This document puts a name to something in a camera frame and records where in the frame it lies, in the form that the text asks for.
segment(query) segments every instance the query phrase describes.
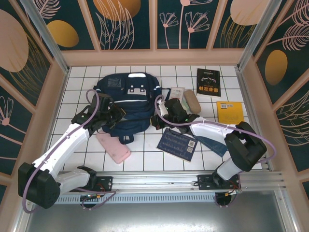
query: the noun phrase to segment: white tile floor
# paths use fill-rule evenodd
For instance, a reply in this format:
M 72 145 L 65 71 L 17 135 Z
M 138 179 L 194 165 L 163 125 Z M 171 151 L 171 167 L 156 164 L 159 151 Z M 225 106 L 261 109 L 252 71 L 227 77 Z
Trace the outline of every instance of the white tile floor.
M 221 98 L 198 96 L 202 107 L 201 116 L 217 121 L 217 101 L 244 102 L 233 66 L 99 66 L 72 67 L 63 100 L 52 132 L 50 145 L 53 145 L 68 128 L 72 117 L 80 112 L 87 101 L 86 90 L 93 88 L 99 79 L 106 75 L 123 72 L 148 72 L 156 76 L 162 87 L 184 87 L 196 91 L 197 68 L 219 70 L 221 74 Z M 249 122 L 243 103 L 245 121 Z M 197 144 L 192 161 L 183 161 L 175 156 L 161 152 L 156 146 L 164 130 L 149 127 L 145 132 L 134 135 L 134 142 L 127 147 L 131 156 L 121 164 L 116 164 L 105 152 L 95 136 L 82 144 L 64 165 L 64 171 L 71 171 L 79 165 L 96 171 L 191 171 L 214 170 L 230 156 L 223 158 L 210 151 L 201 143 Z

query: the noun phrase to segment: flower illustration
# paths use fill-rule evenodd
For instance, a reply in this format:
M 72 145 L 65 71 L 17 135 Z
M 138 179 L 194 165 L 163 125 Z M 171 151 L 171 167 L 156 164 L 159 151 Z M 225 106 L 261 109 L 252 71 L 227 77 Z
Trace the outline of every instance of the flower illustration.
M 196 13 L 192 18 L 192 12 L 185 14 L 185 22 L 187 24 L 189 38 L 188 48 L 190 48 L 190 36 L 193 32 L 204 31 L 209 29 L 207 13 Z
M 202 5 L 211 3 L 212 0 L 180 0 L 182 11 L 180 13 L 180 26 L 179 26 L 179 49 L 182 48 L 182 24 L 183 24 L 183 8 L 189 5 Z
M 3 96 L 0 96 L 0 126 L 9 126 L 23 134 L 26 134 L 26 132 L 14 127 L 13 125 L 10 124 L 10 117 L 12 115 L 13 111 L 13 106 L 14 106 L 14 101 L 11 98 L 8 98 L 7 101 L 5 101 Z M 15 144 L 22 145 L 21 142 L 12 139 L 10 137 L 7 137 L 3 134 L 0 134 L 1 138 L 4 138 L 6 140 L 9 140 Z M 15 158 L 5 158 L 5 157 L 0 157 L 0 159 L 7 159 L 7 160 L 14 160 Z
M 167 34 L 166 34 L 166 28 L 176 26 L 176 25 L 178 25 L 179 22 L 178 22 L 178 20 L 176 20 L 177 18 L 176 18 L 175 13 L 167 13 L 166 15 L 165 15 L 165 13 L 161 13 L 160 19 L 161 19 L 162 25 L 164 27 L 166 45 L 169 49 L 169 43 L 168 43 L 168 37 L 167 37 Z

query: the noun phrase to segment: gold circle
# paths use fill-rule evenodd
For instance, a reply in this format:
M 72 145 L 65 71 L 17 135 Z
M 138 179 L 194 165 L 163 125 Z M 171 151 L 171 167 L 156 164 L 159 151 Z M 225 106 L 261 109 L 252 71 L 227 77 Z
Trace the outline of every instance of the gold circle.
M 120 11 L 118 2 L 127 9 L 133 18 L 140 11 L 140 0 L 93 0 L 97 10 L 109 20 L 125 21 L 126 17 Z
M 58 45 L 63 47 L 74 47 L 78 44 L 78 34 L 67 22 L 55 20 L 47 24 L 47 27 Z
M 232 20 L 243 26 L 255 25 L 260 21 L 269 0 L 233 0 Z
M 280 50 L 272 51 L 266 61 L 265 77 L 272 86 L 278 84 L 284 77 L 288 67 L 286 54 Z
M 27 63 L 27 34 L 20 23 L 0 10 L 0 66 L 9 72 L 21 71 Z

